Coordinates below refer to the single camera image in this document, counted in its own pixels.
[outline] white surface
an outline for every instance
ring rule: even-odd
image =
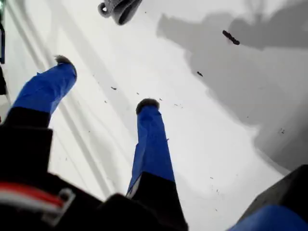
[[[99,15],[101,0],[8,2],[12,100],[54,54],[77,68],[77,84],[52,118],[50,171],[91,194],[126,193],[135,107],[146,97],[162,99],[191,230],[227,229],[259,193],[308,162],[307,4],[281,11],[283,0],[144,0],[119,27]],[[264,12],[261,23],[253,12]],[[230,44],[222,30],[243,44]]]

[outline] dirt speck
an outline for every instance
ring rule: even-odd
[[[203,77],[203,75],[199,71],[197,71],[197,74],[200,75],[201,77]]]
[[[280,134],[285,134],[285,129],[281,128],[279,131]]]

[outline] blue leg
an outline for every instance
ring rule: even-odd
[[[165,126],[157,105],[145,103],[141,105],[139,113],[137,112],[139,143],[136,146],[128,190],[143,172],[175,181]]]
[[[48,71],[37,74],[22,88],[12,108],[26,108],[49,113],[57,108],[61,99],[76,82],[75,67],[68,59],[58,56],[58,65]]]

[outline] black plastic part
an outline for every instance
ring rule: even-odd
[[[33,109],[14,107],[6,117],[4,126],[26,128],[48,128],[50,114]]]
[[[308,165],[302,165],[281,181],[260,194],[239,221],[266,205],[281,205],[297,213],[308,222]]]
[[[143,172],[127,197],[149,208],[168,230],[188,230],[175,182]]]
[[[5,30],[2,25],[2,22],[0,22],[0,31],[1,31],[1,57],[0,57],[0,63],[5,64]]]
[[[0,66],[0,95],[6,95],[6,82],[3,76],[2,67]]]
[[[36,175],[48,170],[52,130],[0,126],[0,175]]]

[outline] red wire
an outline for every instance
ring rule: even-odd
[[[60,207],[62,207],[64,204],[63,200],[50,193],[18,183],[0,182],[0,191],[13,191],[19,194],[30,196],[35,199],[49,202]]]

